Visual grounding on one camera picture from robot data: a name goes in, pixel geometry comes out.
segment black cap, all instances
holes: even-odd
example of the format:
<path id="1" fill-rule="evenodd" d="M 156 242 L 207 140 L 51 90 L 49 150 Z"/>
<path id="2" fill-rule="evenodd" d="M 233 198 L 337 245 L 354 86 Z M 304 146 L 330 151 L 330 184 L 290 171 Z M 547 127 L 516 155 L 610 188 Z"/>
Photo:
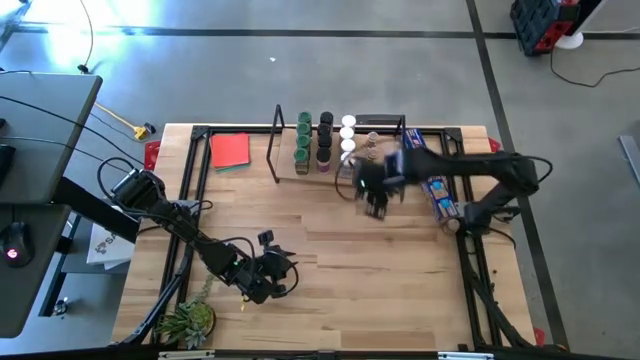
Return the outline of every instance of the black cap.
<path id="1" fill-rule="evenodd" d="M 316 151 L 316 159 L 320 162 L 327 162 L 331 159 L 331 150 L 329 148 L 318 148 Z"/>
<path id="2" fill-rule="evenodd" d="M 330 135 L 331 130 L 333 130 L 333 128 L 330 124 L 320 124 L 318 125 L 318 136 Z"/>
<path id="3" fill-rule="evenodd" d="M 320 123 L 333 125 L 333 114 L 328 111 L 325 111 L 322 114 L 320 114 Z"/>
<path id="4" fill-rule="evenodd" d="M 319 135 L 318 136 L 318 147 L 321 148 L 330 148 L 332 143 L 332 139 L 330 135 Z"/>

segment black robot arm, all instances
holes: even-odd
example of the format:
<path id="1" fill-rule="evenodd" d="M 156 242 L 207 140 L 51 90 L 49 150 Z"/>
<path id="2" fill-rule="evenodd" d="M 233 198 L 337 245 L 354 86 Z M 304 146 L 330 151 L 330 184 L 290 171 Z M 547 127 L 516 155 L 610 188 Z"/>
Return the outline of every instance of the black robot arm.
<path id="1" fill-rule="evenodd" d="M 514 198 L 538 191 L 534 162 L 517 153 L 442 156 L 426 148 L 405 149 L 387 156 L 384 165 L 359 160 L 355 169 L 356 193 L 361 197 L 373 193 L 367 200 L 378 207 L 386 205 L 387 196 L 404 185 L 418 184 L 432 176 L 494 177 L 498 184 L 481 200 L 464 207 L 463 223 L 470 231 L 488 228 L 492 214 Z"/>
<path id="2" fill-rule="evenodd" d="M 111 191 L 112 200 L 123 210 L 148 217 L 176 235 L 198 253 L 209 272 L 224 284 L 237 286 L 249 301 L 261 304 L 269 296 L 278 298 L 288 293 L 277 282 L 295 265 L 287 259 L 294 254 L 270 245 L 273 232 L 258 235 L 264 254 L 256 258 L 255 253 L 249 256 L 231 243 L 239 238 L 212 239 L 200 231 L 190 208 L 168 201 L 164 183 L 149 171 L 132 170 Z"/>

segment succulent plant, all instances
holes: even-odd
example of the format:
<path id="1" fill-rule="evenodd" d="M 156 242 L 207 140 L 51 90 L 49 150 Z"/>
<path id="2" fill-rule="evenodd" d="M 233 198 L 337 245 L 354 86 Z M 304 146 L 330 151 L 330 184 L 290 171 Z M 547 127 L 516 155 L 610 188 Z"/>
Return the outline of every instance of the succulent plant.
<path id="1" fill-rule="evenodd" d="M 167 344 L 184 341 L 187 349 L 200 347 L 208 333 L 215 327 L 215 312 L 207 304 L 206 298 L 211 290 L 214 276 L 209 274 L 204 286 L 193 299 L 178 304 L 176 311 L 160 320 L 158 332 L 169 337 Z"/>

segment wooden tabletop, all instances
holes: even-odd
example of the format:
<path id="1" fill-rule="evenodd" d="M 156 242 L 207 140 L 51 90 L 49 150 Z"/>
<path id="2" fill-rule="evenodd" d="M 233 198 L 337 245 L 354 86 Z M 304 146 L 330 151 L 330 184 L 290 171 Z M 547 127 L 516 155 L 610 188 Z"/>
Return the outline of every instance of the wooden tabletop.
<path id="1" fill-rule="evenodd" d="M 155 173 L 164 180 L 169 199 L 178 196 L 191 128 L 165 127 Z M 467 153 L 489 152 L 484 127 L 461 128 Z M 267 135 L 251 135 L 250 167 L 224 174 L 209 171 L 204 198 L 215 206 L 203 212 L 200 227 L 211 237 L 248 237 L 256 249 L 256 235 L 273 229 L 274 243 L 298 254 L 292 259 L 300 262 L 300 284 L 285 298 L 248 303 L 243 310 L 237 288 L 214 283 L 208 301 L 218 323 L 204 348 L 423 351 L 472 344 L 455 239 L 437 226 L 417 187 L 407 188 L 403 204 L 394 199 L 380 222 L 363 214 L 362 203 L 342 200 L 332 186 L 275 184 L 265 160 L 267 144 Z M 495 180 L 474 177 L 472 184 L 479 199 Z M 502 224 L 492 226 L 509 231 Z M 113 340 L 129 335 L 156 302 L 168 244 L 163 230 L 138 238 Z M 485 236 L 484 244 L 496 301 L 522 336 L 534 342 L 513 245 L 496 234 Z M 245 244 L 238 246 L 248 250 Z M 190 294 L 206 276 L 196 256 Z M 483 336 L 489 340 L 486 311 L 477 303 Z"/>

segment black cable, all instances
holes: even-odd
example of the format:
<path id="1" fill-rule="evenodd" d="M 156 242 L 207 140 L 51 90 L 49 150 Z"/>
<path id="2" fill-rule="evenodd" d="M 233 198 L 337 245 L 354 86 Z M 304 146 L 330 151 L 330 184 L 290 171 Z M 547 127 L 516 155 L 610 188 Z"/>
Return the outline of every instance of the black cable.
<path id="1" fill-rule="evenodd" d="M 133 166 L 133 164 L 131 164 L 127 159 L 123 159 L 121 157 L 110 157 L 104 161 L 102 161 L 102 163 L 100 164 L 100 166 L 98 166 L 98 171 L 96 171 L 96 177 L 98 178 L 98 186 L 100 187 L 100 190 L 102 190 L 102 193 L 104 194 L 104 196 L 107 197 L 107 199 L 113 201 L 113 196 L 111 196 L 111 194 L 109 194 L 107 192 L 107 189 L 105 189 L 104 184 L 102 183 L 102 168 L 104 168 L 105 165 L 109 164 L 109 162 L 111 161 L 122 161 L 123 163 L 129 165 L 129 167 L 131 168 L 131 170 L 135 169 L 135 166 Z"/>
<path id="2" fill-rule="evenodd" d="M 4 99 L 4 100 L 7 100 L 7 101 L 14 102 L 16 104 L 20 104 L 20 105 L 23 105 L 23 106 L 26 106 L 26 107 L 30 107 L 30 108 L 32 108 L 34 110 L 41 111 L 41 112 L 43 112 L 45 114 L 49 114 L 49 115 L 54 116 L 54 117 L 56 117 L 56 118 L 58 118 L 60 120 L 64 120 L 64 121 L 69 122 L 69 123 L 71 123 L 71 124 L 73 124 L 75 126 L 79 126 L 79 127 L 83 128 L 83 129 L 86 129 L 86 130 L 96 134 L 99 138 L 101 138 L 102 140 L 104 140 L 107 143 L 109 143 L 109 145 L 113 146 L 116 150 L 120 151 L 122 154 L 124 154 L 125 156 L 127 156 L 131 160 L 133 160 L 133 161 L 137 162 L 138 164 L 144 166 L 144 163 L 142 161 L 140 161 L 140 160 L 134 158 L 133 156 L 129 155 L 126 151 L 122 150 L 118 145 L 114 144 L 113 141 L 107 139 L 104 135 L 100 134 L 99 132 L 93 130 L 92 128 L 90 128 L 88 126 L 79 124 L 79 123 L 77 123 L 77 122 L 75 122 L 75 121 L 73 121 L 71 119 L 68 119 L 68 118 L 66 118 L 64 116 L 58 115 L 58 114 L 53 113 L 53 112 L 51 112 L 49 110 L 45 110 L 45 109 L 43 109 L 41 107 L 38 107 L 38 106 L 35 106 L 35 105 L 31 105 L 31 104 L 28 104 L 26 102 L 22 102 L 20 100 L 12 99 L 12 98 L 9 98 L 9 97 L 6 97 L 6 96 L 0 96 L 0 99 Z"/>
<path id="3" fill-rule="evenodd" d="M 202 200 L 202 201 L 198 201 L 197 203 L 191 205 L 191 207 L 189 207 L 189 209 L 193 209 L 194 207 L 201 205 L 201 204 L 209 204 L 208 208 L 202 208 L 200 209 L 198 212 L 202 211 L 202 210 L 209 210 L 209 209 L 213 209 L 213 201 L 211 200 Z"/>
<path id="4" fill-rule="evenodd" d="M 84 67 L 87 67 L 89 64 L 89 59 L 91 58 L 91 53 L 93 52 L 93 24 L 91 23 L 91 17 L 89 16 L 89 11 L 87 11 L 87 7 L 84 5 L 84 1 L 80 0 L 80 4 L 84 9 L 84 13 L 87 15 L 87 21 L 89 22 L 89 32 L 91 33 L 91 45 L 89 47 L 89 54 L 87 55 L 87 60 L 84 62 Z"/>
<path id="5" fill-rule="evenodd" d="M 492 227 L 489 228 L 490 231 L 493 231 L 494 233 L 500 234 L 504 237 L 506 237 L 507 239 L 509 239 L 509 241 L 511 241 L 513 243 L 513 248 L 516 248 L 516 240 L 513 238 L 513 236 L 507 234 L 506 232 L 502 231 L 502 230 L 498 230 L 498 229 L 494 229 Z"/>
<path id="6" fill-rule="evenodd" d="M 586 88 L 591 88 L 591 89 L 593 89 L 593 88 L 595 88 L 596 86 L 600 85 L 600 83 L 602 82 L 602 80 L 604 80 L 604 78 L 606 78 L 606 77 L 607 77 L 607 76 L 609 76 L 609 75 L 615 75 L 615 74 L 620 74 L 620 73 L 625 73 L 625 72 L 634 72 L 634 71 L 638 71 L 638 70 L 640 70 L 640 67 L 637 67 L 637 68 L 629 68 L 629 69 L 620 69 L 620 70 L 615 70 L 615 71 L 609 71 L 609 72 L 607 72 L 607 73 L 604 73 L 602 76 L 600 76 L 600 79 L 598 79 L 598 81 L 596 81 L 596 83 L 595 83 L 595 84 L 586 84 L 586 83 L 581 83 L 581 82 L 578 82 L 578 81 L 569 80 L 569 79 L 567 79 L 566 77 L 564 77 L 564 76 L 562 76 L 562 75 L 560 75 L 560 74 L 558 74 L 558 73 L 556 72 L 556 70 L 553 68 L 553 53 L 554 53 L 554 52 L 555 52 L 555 51 L 551 51 L 551 54 L 549 55 L 549 58 L 550 58 L 550 59 L 549 59 L 549 68 L 551 69 L 551 72 L 552 72 L 555 76 L 559 77 L 561 80 L 563 80 L 563 81 L 565 81 L 565 82 L 567 82 L 567 83 L 569 83 L 569 84 L 571 84 L 571 85 L 577 85 L 577 86 L 582 86 L 582 87 L 586 87 Z"/>
<path id="7" fill-rule="evenodd" d="M 144 232 L 155 230 L 155 229 L 162 229 L 162 226 L 161 225 L 153 225 L 153 226 L 149 226 L 148 228 L 140 229 L 136 233 L 136 237 L 140 236 L 140 234 L 142 234 Z"/>
<path id="8" fill-rule="evenodd" d="M 547 173 L 542 175 L 542 177 L 540 179 L 538 179 L 538 184 L 543 182 L 544 179 L 546 179 L 547 177 L 549 177 L 549 175 L 551 175 L 551 172 L 553 171 L 553 163 L 551 163 L 551 161 L 549 161 L 549 160 L 547 160 L 545 158 L 541 158 L 539 156 L 526 155 L 525 157 L 528 158 L 528 159 L 532 159 L 532 160 L 538 160 L 538 161 L 541 161 L 541 162 L 549 165 L 549 170 L 547 170 Z"/>
<path id="9" fill-rule="evenodd" d="M 499 217 L 497 217 L 496 214 L 491 215 L 491 217 L 496 219 L 496 220 L 498 220 L 498 221 L 500 221 L 503 224 L 508 224 L 509 223 L 509 221 L 507 221 L 505 219 L 500 219 Z"/>
<path id="10" fill-rule="evenodd" d="M 86 151 L 84 151 L 84 150 L 80 150 L 80 149 L 78 149 L 78 148 L 76 148 L 76 147 L 69 146 L 69 145 L 67 145 L 67 144 L 65 144 L 65 143 L 61 143 L 61 142 L 57 142 L 57 141 L 53 141 L 53 140 L 38 139 L 38 138 L 29 138 L 29 137 L 22 137 L 22 136 L 0 136 L 0 140 L 4 140 L 4 139 L 6 139 L 6 140 L 26 140 L 26 141 L 36 141 L 36 142 L 42 142 L 42 143 L 47 143 L 47 144 L 60 145 L 60 146 L 64 146 L 64 147 L 66 147 L 67 149 L 75 150 L 75 151 L 77 151 L 77 152 L 79 152 L 79 153 L 81 153 L 81 154 L 87 155 L 87 156 L 89 156 L 90 158 L 96 159 L 96 160 L 98 160 L 98 161 L 104 161 L 104 160 L 102 160 L 101 158 L 99 158 L 99 157 L 97 157 L 97 156 L 95 156 L 95 155 L 93 155 L 93 154 L 90 154 L 90 153 L 88 153 L 88 152 L 86 152 Z M 111 166 L 111 167 L 112 167 L 112 168 L 114 168 L 114 169 L 120 170 L 120 171 L 122 171 L 122 172 L 123 172 L 123 173 L 125 173 L 125 174 L 126 174 L 126 173 L 128 173 L 128 171 L 126 171 L 126 170 L 124 170 L 124 169 L 122 169 L 122 168 L 119 168 L 119 167 L 117 167 L 117 166 L 115 166 L 115 165 L 111 165 L 111 164 L 109 164 L 109 166 Z"/>
<path id="11" fill-rule="evenodd" d="M 31 74 L 31 73 L 32 73 L 32 72 L 31 72 L 31 70 L 10 70 L 10 71 L 3 71 L 3 72 L 0 72 L 0 75 L 4 75 L 4 74 L 15 74 L 15 73 L 19 73 L 19 72 L 26 72 L 26 73 L 29 73 L 29 74 Z"/>
<path id="12" fill-rule="evenodd" d="M 144 143 L 144 141 L 140 141 L 137 140 L 129 135 L 127 135 L 124 131 L 122 130 L 118 130 L 115 127 L 111 126 L 111 124 L 109 124 L 108 122 L 104 121 L 103 119 L 101 119 L 100 117 L 98 117 L 98 115 L 94 114 L 94 113 L 89 113 L 89 115 L 93 116 L 94 118 L 96 118 L 98 121 L 100 121 L 101 123 L 103 123 L 104 125 L 106 125 L 107 127 L 109 127 L 111 130 L 119 133 L 120 135 L 126 137 L 127 139 L 133 141 L 133 142 L 137 142 L 137 143 Z"/>

